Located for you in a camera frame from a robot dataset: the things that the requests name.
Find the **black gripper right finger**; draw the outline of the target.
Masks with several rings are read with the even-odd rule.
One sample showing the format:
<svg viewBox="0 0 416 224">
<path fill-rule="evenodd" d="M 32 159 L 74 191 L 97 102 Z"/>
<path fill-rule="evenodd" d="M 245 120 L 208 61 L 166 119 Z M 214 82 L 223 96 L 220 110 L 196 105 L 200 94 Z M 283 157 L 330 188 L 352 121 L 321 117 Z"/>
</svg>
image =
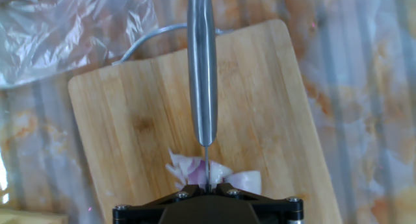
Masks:
<svg viewBox="0 0 416 224">
<path fill-rule="evenodd" d="M 208 207 L 226 223 L 304 223 L 304 202 L 298 197 L 271 199 L 230 183 L 218 184 L 209 195 L 214 203 Z"/>
</svg>

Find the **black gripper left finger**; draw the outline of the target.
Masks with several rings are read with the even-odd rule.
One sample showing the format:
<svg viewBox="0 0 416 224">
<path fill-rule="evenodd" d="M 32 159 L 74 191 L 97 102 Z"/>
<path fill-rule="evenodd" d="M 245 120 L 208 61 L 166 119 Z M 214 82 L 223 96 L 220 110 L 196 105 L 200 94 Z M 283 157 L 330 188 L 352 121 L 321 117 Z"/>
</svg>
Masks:
<svg viewBox="0 0 416 224">
<path fill-rule="evenodd" d="M 182 190 L 140 206 L 117 205 L 112 209 L 113 224 L 158 223 L 164 211 L 173 204 L 206 195 L 198 185 L 186 185 Z"/>
</svg>

